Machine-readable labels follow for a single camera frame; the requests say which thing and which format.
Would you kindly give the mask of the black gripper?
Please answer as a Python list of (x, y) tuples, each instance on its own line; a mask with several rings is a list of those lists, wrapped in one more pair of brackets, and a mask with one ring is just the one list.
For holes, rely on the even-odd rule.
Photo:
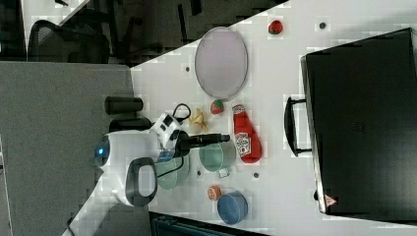
[[(204, 141), (207, 144), (226, 143), (230, 141), (230, 136), (223, 134), (208, 134), (204, 136)], [(198, 136), (190, 137), (186, 132), (181, 131), (175, 145), (175, 156), (183, 157), (187, 155), (192, 148), (200, 148), (204, 145), (202, 138)]]

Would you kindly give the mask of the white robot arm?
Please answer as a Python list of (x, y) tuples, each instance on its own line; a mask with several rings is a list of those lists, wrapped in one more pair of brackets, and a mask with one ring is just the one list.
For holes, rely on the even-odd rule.
[(116, 205), (144, 207), (157, 192), (158, 162), (187, 155), (192, 148), (226, 143), (228, 135), (190, 136), (153, 131), (120, 131), (106, 136), (95, 156), (102, 162), (101, 176), (78, 213), (67, 221), (62, 236), (93, 236), (108, 212)]

